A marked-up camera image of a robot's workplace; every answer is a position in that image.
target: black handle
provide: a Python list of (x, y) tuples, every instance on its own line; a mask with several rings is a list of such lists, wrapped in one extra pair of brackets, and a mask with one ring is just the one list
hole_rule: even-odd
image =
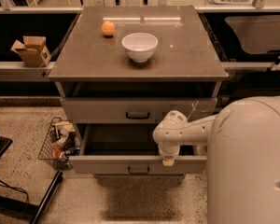
[(128, 167), (128, 172), (129, 172), (130, 175), (148, 175), (148, 174), (149, 174), (149, 171), (150, 171), (150, 170), (149, 170), (149, 166), (148, 166), (147, 170), (144, 171), (144, 172), (132, 172), (131, 169), (132, 169), (132, 168), (129, 166), (129, 167)]
[(125, 117), (127, 119), (149, 119), (149, 112), (126, 112)]

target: open drawer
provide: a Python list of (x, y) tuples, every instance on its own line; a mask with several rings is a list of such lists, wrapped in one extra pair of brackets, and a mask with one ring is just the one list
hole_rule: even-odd
[(88, 125), (79, 156), (70, 158), (77, 173), (94, 175), (185, 175), (201, 173), (205, 156), (181, 147), (172, 167), (162, 165), (152, 133), (156, 124)]
[(217, 98), (62, 98), (61, 104), (74, 123), (159, 123), (173, 109), (189, 120), (212, 115)]

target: white bowl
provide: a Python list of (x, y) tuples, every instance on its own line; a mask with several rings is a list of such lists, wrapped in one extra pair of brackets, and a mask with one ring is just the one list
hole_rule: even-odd
[(132, 60), (137, 63), (143, 63), (155, 52), (158, 46), (158, 39), (151, 34), (134, 33), (126, 35), (121, 43)]

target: concrete floor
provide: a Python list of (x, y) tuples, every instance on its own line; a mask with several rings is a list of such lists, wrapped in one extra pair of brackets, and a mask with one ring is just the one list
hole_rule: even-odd
[[(0, 135), (13, 140), (0, 159), (0, 179), (28, 191), (39, 204), (56, 171), (38, 159), (51, 120), (66, 119), (58, 100), (0, 98)], [(0, 187), (0, 195), (25, 196)], [(206, 172), (180, 183), (164, 177), (95, 178), (63, 171), (39, 223), (207, 223)], [(28, 223), (7, 213), (0, 223)]]

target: open cardboard box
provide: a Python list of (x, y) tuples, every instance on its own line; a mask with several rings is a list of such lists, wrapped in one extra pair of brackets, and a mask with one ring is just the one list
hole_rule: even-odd
[(11, 50), (21, 57), (26, 66), (40, 67), (49, 65), (51, 55), (46, 46), (44, 36), (24, 36), (23, 41), (24, 44), (16, 40)]

